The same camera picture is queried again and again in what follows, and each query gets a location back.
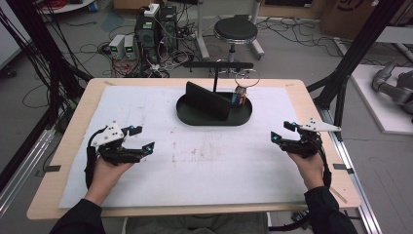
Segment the hand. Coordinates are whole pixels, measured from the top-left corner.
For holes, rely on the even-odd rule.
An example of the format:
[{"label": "hand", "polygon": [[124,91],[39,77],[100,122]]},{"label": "hand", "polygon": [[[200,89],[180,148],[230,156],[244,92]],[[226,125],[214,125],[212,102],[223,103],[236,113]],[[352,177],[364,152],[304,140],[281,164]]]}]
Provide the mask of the hand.
[{"label": "hand", "polygon": [[86,193],[85,199],[100,206],[118,183],[121,175],[133,164],[114,166],[98,157],[94,166],[94,180]]},{"label": "hand", "polygon": [[304,178],[304,184],[308,190],[324,186],[324,182],[322,181],[323,163],[318,153],[305,159],[298,154],[288,152],[287,154],[297,165],[298,171]]}]

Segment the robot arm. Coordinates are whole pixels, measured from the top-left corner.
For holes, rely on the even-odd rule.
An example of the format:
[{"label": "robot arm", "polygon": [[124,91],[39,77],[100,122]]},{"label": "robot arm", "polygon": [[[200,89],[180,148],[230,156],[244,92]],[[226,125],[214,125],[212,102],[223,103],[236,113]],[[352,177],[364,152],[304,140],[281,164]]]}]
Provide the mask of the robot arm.
[{"label": "robot arm", "polygon": [[406,105],[411,103],[413,99],[412,90],[409,89],[409,87],[413,87],[413,72],[400,74],[397,85],[389,85],[386,81],[392,76],[392,71],[396,65],[396,60],[392,60],[383,69],[379,70],[373,78],[371,87],[373,90],[391,97],[397,104]]}]

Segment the pen holder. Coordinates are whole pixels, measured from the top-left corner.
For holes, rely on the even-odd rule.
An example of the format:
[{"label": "pen holder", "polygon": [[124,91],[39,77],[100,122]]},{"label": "pen holder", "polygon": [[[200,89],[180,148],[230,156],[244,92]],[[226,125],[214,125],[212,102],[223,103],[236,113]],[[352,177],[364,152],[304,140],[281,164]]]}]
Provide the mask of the pen holder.
[{"label": "pen holder", "polygon": [[178,118],[192,126],[239,126],[248,122],[252,104],[231,104],[232,92],[211,92],[194,83],[186,83],[186,94],[176,103]]}]

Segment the table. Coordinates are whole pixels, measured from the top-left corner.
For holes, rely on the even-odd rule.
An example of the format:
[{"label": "table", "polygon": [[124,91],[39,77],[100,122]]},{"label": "table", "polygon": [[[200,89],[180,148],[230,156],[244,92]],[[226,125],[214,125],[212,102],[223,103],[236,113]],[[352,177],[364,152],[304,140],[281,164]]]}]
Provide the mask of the table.
[{"label": "table", "polygon": [[[63,194],[65,182],[71,168],[73,158],[79,145],[83,141],[85,130],[99,104],[100,95],[107,86],[171,86],[184,87],[187,81],[200,86],[211,86],[211,79],[93,79],[76,109],[73,118],[62,138],[51,165],[61,165],[59,172],[46,173],[39,189],[28,209],[30,219],[59,218],[66,210],[60,210],[58,204]],[[220,80],[219,86],[235,87],[234,80]],[[299,122],[311,117],[320,119],[319,114],[306,87],[299,80],[261,79],[259,87],[280,87],[288,92]],[[345,170],[334,170],[332,164],[342,164],[335,146],[328,133],[321,133],[328,163],[333,173],[331,185],[332,194],[336,197],[341,208],[356,208],[360,200],[350,177]],[[104,209],[102,216],[139,216],[139,215],[190,215],[190,214],[223,214],[242,212],[267,212],[305,210],[302,204],[248,204],[248,205],[219,205],[219,206],[191,206],[191,207],[145,207]]]}]

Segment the white paper sheet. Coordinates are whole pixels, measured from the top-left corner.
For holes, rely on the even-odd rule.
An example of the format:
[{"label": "white paper sheet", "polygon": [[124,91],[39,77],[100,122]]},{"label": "white paper sheet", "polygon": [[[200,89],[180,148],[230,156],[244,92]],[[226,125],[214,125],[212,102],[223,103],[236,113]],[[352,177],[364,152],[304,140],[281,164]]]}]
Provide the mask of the white paper sheet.
[{"label": "white paper sheet", "polygon": [[271,131],[298,138],[282,126],[285,120],[296,121],[284,88],[248,88],[252,115],[238,127],[182,123],[176,102],[184,93],[183,87],[107,87],[59,207],[71,208],[84,197],[88,140],[113,120],[121,128],[143,127],[141,134],[128,137],[123,146],[140,148],[155,141],[155,148],[122,176],[103,207],[304,202],[306,188],[295,164],[270,140]]}]

